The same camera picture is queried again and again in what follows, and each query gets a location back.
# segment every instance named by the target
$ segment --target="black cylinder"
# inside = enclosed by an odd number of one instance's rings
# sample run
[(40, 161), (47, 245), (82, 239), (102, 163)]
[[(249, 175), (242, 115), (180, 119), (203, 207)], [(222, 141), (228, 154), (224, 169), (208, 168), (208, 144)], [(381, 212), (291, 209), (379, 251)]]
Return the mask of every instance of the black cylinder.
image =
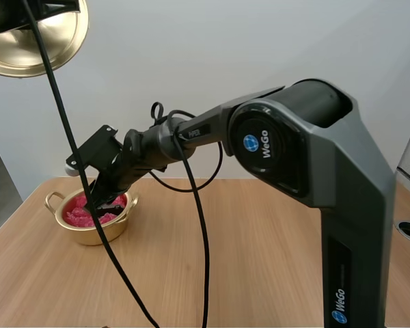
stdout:
[(277, 101), (301, 119), (327, 128), (351, 111), (349, 100), (343, 99), (332, 86), (322, 81), (298, 82), (267, 97)]

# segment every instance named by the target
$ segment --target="pink cloth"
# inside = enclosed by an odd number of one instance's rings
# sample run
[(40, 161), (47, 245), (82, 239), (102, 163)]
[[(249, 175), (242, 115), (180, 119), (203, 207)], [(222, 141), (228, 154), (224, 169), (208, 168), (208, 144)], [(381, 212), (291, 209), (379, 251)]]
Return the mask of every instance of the pink cloth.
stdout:
[[(71, 212), (67, 212), (66, 222), (74, 227), (86, 228), (86, 227), (94, 227), (93, 219), (91, 215), (83, 210), (83, 207), (87, 203), (87, 198), (82, 196), (77, 196), (74, 198), (74, 208)], [(124, 198), (122, 196), (118, 196), (112, 203), (113, 205), (120, 205), (122, 208), (126, 206)], [(102, 217), (99, 217), (98, 220), (101, 224), (106, 222), (110, 222), (114, 220), (117, 215), (112, 213), (106, 213)]]

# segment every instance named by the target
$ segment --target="brass pot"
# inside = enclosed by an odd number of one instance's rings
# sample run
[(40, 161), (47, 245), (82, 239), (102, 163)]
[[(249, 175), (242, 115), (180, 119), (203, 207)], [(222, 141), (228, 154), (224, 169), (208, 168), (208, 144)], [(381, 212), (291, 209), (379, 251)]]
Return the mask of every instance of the brass pot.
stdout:
[[(88, 227), (88, 228), (79, 228), (74, 227), (73, 225), (68, 224), (65, 222), (64, 217), (66, 217), (67, 212), (70, 212), (74, 208), (74, 203), (71, 202), (76, 196), (80, 196), (83, 194), (83, 189), (76, 190), (74, 193), (71, 193), (68, 196), (64, 196), (57, 191), (52, 191), (46, 196), (44, 205), (48, 208), (49, 211), (55, 216), (56, 221), (58, 224), (67, 229), (69, 235), (78, 243), (83, 245), (101, 245), (102, 241), (98, 236), (96, 227)], [(54, 209), (50, 204), (50, 199), (53, 197), (59, 197), (62, 199), (62, 202), (59, 204), (57, 209)], [(128, 215), (132, 208), (135, 207), (138, 203), (138, 197), (131, 197), (129, 193), (125, 193), (124, 197), (126, 197), (126, 207), (124, 210), (110, 222), (106, 222), (102, 224), (103, 232), (105, 233), (108, 241), (112, 241), (113, 239), (119, 237), (122, 232), (126, 229), (128, 225)]]

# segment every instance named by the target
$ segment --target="black cable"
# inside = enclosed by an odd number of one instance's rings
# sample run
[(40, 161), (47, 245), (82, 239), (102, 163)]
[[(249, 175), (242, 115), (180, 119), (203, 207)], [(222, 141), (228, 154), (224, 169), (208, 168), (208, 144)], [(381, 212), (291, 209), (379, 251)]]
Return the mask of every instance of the black cable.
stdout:
[[(155, 116), (155, 109), (157, 107), (159, 107), (159, 111), (158, 111), (158, 115)], [(160, 102), (155, 102), (152, 105), (152, 108), (150, 110), (150, 116), (155, 119), (155, 124), (157, 123), (158, 120), (160, 120), (162, 118), (163, 112), (164, 112), (164, 106)], [(173, 118), (174, 114), (182, 114), (182, 115), (185, 115), (189, 118), (195, 118), (195, 116), (193, 114), (190, 114), (186, 111), (171, 111), (169, 113), (169, 115), (167, 116), (167, 121), (168, 122), (172, 121), (172, 118)], [(204, 184), (200, 185), (197, 188), (198, 190), (201, 190), (201, 189), (205, 188), (206, 186), (208, 186), (214, 180), (214, 178), (217, 176), (217, 174), (220, 171), (221, 164), (223, 163), (223, 147), (221, 145), (221, 142), (218, 142), (217, 145), (219, 146), (219, 162), (217, 164), (216, 170), (214, 171), (214, 173), (211, 175), (211, 177)], [(149, 173), (156, 181), (158, 181), (161, 185), (163, 185), (164, 187), (166, 187), (170, 190), (176, 191), (178, 193), (192, 193), (193, 192), (193, 189), (179, 189), (179, 188), (173, 187), (173, 186), (165, 183), (164, 181), (162, 181), (154, 172), (151, 171)]]
[(144, 315), (146, 318), (152, 323), (152, 325), (156, 328), (159, 328), (158, 323), (153, 319), (153, 317), (150, 315), (150, 313), (147, 311), (145, 305), (143, 304), (143, 301), (139, 298), (139, 295), (137, 294), (137, 291), (134, 289), (133, 285), (128, 279), (128, 276), (124, 272), (122, 266), (118, 262), (114, 252), (112, 251), (111, 246), (109, 245), (109, 242), (107, 240), (107, 237), (105, 236), (105, 233), (103, 232), (102, 226), (98, 220), (97, 214), (96, 214), (96, 208), (94, 207), (94, 203), (91, 197), (91, 191), (90, 191), (90, 186), (88, 185), (87, 181), (87, 176), (85, 174), (85, 169), (83, 168), (82, 164), (82, 158), (81, 155), (79, 154), (79, 150), (76, 145), (76, 141), (74, 140), (70, 123), (68, 122), (68, 118), (66, 115), (66, 111), (64, 109), (64, 104), (62, 102), (61, 94), (59, 93), (59, 88), (56, 83), (55, 75), (53, 74), (53, 69), (50, 64), (49, 56), (47, 55), (47, 51), (44, 45), (44, 42), (42, 40), (42, 36), (40, 34), (40, 31), (38, 29), (37, 22), (35, 21), (35, 18), (33, 17), (32, 11), (30, 9), (30, 6), (27, 2), (27, 0), (21, 0), (21, 3), (23, 4), (25, 11), (27, 13), (27, 18), (29, 19), (29, 25), (33, 31), (33, 34), (35, 36), (36, 42), (38, 44), (38, 48), (40, 49), (40, 54), (42, 58), (42, 62), (44, 64), (44, 67), (46, 69), (46, 74), (47, 77), (49, 78), (49, 83), (52, 89), (53, 96), (55, 97), (55, 102), (57, 105), (57, 109), (59, 111), (59, 116), (61, 117), (62, 125), (64, 126), (64, 130), (67, 136), (68, 143), (70, 144), (72, 153), (74, 155), (74, 159), (76, 160), (77, 163), (77, 169), (79, 171), (79, 175), (81, 177), (81, 182), (83, 186), (83, 190), (85, 193), (85, 196), (87, 198), (87, 202), (89, 204), (89, 210), (94, 222), (94, 226), (96, 227), (97, 233), (103, 243), (103, 246), (105, 246), (105, 249), (108, 253), (109, 258), (111, 259), (112, 263), (114, 264), (115, 268), (117, 269), (118, 273), (122, 277), (124, 283), (127, 285), (129, 291), (131, 294), (134, 296), (134, 299), (138, 303), (138, 306), (141, 308), (141, 311), (143, 311)]
[[(201, 190), (201, 189), (205, 188), (206, 186), (208, 186), (208, 185), (214, 180), (214, 178), (217, 176), (217, 174), (218, 174), (219, 171), (220, 171), (221, 164), (223, 163), (223, 148), (222, 148), (222, 145), (221, 145), (220, 142), (217, 143), (217, 145), (219, 146), (219, 162), (218, 162), (218, 164), (217, 164), (216, 170), (214, 171), (214, 173), (212, 174), (212, 176), (211, 176), (204, 184), (201, 184), (201, 185), (197, 188), (198, 190)], [(153, 178), (154, 178), (156, 181), (158, 181), (158, 182), (161, 183), (164, 187), (166, 187), (166, 188), (168, 188), (168, 189), (170, 189), (170, 190), (177, 191), (177, 192), (179, 192), (179, 193), (192, 193), (192, 192), (193, 192), (193, 189), (179, 189), (179, 188), (173, 187), (173, 186), (171, 186), (171, 185), (165, 183), (164, 181), (162, 181), (162, 180), (161, 180), (158, 176), (156, 176), (156, 174), (153, 173), (152, 171), (149, 172), (149, 173), (150, 173), (151, 176), (153, 176)]]
[(202, 203), (200, 201), (199, 190), (196, 186), (196, 182), (194, 181), (193, 172), (191, 171), (189, 162), (179, 143), (178, 134), (172, 125), (172, 117), (175, 113), (180, 113), (180, 114), (187, 115), (187, 116), (192, 115), (192, 114), (186, 113), (184, 111), (171, 111), (169, 115), (167, 116), (167, 123), (169, 126), (170, 133), (173, 136), (174, 144), (179, 151), (179, 155), (182, 158), (182, 162), (184, 163), (185, 170), (187, 171), (187, 176), (189, 177), (189, 180), (190, 180), (191, 189), (193, 191), (194, 199), (196, 201), (197, 213), (199, 215), (200, 230), (202, 231), (202, 239), (204, 241), (205, 277), (204, 277), (204, 313), (202, 317), (202, 328), (206, 328), (206, 324), (208, 322), (208, 294), (209, 294), (209, 289), (210, 289), (210, 245), (208, 242), (208, 233), (206, 231), (205, 216), (204, 216), (204, 211), (202, 209)]

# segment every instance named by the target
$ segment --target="wooden tabletop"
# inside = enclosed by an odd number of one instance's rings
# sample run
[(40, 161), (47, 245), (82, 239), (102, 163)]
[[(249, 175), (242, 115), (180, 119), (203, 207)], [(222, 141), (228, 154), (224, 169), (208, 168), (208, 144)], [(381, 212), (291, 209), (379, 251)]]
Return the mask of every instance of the wooden tabletop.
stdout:
[[(149, 326), (104, 248), (73, 243), (45, 209), (48, 192), (78, 188), (76, 178), (45, 182), (0, 229), (0, 326)], [(161, 326), (200, 326), (204, 251), (193, 196), (151, 179), (133, 190), (141, 198), (112, 248)], [(201, 198), (209, 326), (323, 326), (319, 212), (258, 180), (216, 180)], [(401, 186), (396, 218), (410, 219)], [(410, 327), (410, 241), (396, 230), (386, 325)]]

